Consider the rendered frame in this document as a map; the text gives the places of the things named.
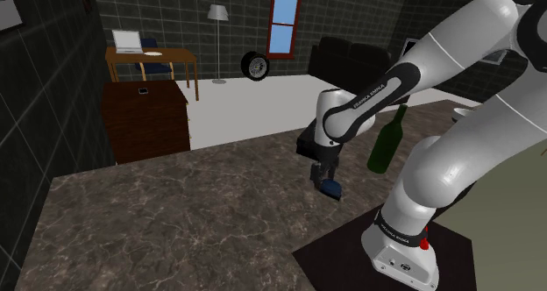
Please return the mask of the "dark wooden chest of drawers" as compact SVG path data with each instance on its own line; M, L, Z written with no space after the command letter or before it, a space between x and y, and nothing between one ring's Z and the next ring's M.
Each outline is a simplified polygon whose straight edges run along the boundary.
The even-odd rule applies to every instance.
M106 82L101 113L118 164L190 149L187 99L174 81Z

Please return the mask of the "pale framed wall picture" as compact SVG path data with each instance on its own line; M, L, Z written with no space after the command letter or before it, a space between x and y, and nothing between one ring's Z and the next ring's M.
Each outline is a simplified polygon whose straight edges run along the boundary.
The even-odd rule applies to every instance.
M0 0L0 32L9 31L24 22L14 0Z

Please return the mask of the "blue chair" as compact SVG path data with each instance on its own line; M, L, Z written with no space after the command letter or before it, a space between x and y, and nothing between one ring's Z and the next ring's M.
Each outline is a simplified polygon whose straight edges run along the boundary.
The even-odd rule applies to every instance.
M146 47L146 48L158 47L156 39L141 39L140 41L141 41L142 47ZM162 74L162 73L172 74L173 73L173 69L170 66L166 64L162 64L162 63L156 63L156 62L144 63L143 66L145 68L146 74Z

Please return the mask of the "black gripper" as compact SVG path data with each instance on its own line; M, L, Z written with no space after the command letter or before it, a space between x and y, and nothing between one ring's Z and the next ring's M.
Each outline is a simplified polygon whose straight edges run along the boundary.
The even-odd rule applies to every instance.
M312 163L309 177L315 189L319 190L321 187L321 181L323 180L322 165L329 165L326 171L326 179L333 180L335 178L340 152L341 145L325 146L315 144L314 153L318 162Z

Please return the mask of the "grey floor lamp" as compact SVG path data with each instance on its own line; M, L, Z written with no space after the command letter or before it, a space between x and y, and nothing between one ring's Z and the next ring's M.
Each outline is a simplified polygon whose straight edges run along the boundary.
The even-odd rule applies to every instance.
M226 80L220 76L220 22L229 20L229 13L224 5L211 4L207 18L216 22L217 37L217 77L212 81L214 84L225 84Z

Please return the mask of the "black sofa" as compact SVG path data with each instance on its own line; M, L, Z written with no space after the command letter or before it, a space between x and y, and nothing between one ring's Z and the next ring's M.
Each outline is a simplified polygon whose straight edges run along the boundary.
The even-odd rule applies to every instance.
M382 47L322 37L312 46L308 74L357 95L390 67L390 53Z

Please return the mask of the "white bowl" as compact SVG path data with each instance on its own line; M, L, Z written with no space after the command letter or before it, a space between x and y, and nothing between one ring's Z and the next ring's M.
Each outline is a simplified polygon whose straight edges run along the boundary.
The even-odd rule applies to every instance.
M466 109L466 108L454 108L451 113L451 120L453 123L457 123L457 121L468 117L474 113L474 110Z

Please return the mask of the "red framed window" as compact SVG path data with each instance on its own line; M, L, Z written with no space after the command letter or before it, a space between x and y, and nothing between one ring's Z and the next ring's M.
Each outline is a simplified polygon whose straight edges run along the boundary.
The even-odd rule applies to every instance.
M292 60L302 0L271 0L266 56L270 60Z

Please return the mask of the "small blue block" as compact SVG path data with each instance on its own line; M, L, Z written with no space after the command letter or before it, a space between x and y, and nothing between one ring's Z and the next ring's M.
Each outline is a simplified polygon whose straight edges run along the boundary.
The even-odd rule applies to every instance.
M319 191L336 201L339 201L342 196L341 185L337 181L332 179L322 180L319 186Z

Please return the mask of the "dark green glass bottle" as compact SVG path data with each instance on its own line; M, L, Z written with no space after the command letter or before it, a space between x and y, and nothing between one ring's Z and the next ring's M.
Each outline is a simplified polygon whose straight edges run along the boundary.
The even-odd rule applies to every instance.
M391 122L381 130L367 161L367 167L376 174L384 174L402 140L402 119L408 108L407 104L401 104Z

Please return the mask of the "dark robot stand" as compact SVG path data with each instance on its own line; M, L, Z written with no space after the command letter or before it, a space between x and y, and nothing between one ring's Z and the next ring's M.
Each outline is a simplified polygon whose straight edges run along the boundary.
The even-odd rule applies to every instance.
M316 291L416 291L378 273L361 244L361 234L379 210L375 207L293 252ZM478 291L472 241L429 222L428 241L435 249L440 286L436 291Z

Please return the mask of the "black car tyre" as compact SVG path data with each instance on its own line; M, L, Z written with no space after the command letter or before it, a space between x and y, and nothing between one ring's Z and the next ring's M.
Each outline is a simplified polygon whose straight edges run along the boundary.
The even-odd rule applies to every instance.
M240 62L240 68L244 76L254 82L265 79L269 74L269 67L269 59L264 54L255 51L246 53Z

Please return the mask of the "light wooden desk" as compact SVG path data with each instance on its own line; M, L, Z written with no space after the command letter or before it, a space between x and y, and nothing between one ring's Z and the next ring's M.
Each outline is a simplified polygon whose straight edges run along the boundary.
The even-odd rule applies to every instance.
M167 63L171 69L172 79L174 79L174 63L183 63L187 87L190 88L188 65L191 64L194 69L195 100L199 100L197 58L188 49L144 47L141 44L139 32L135 31L113 30L112 34L115 45L106 47L104 57L113 82L120 82L117 64L138 63L142 80L145 81L146 63Z

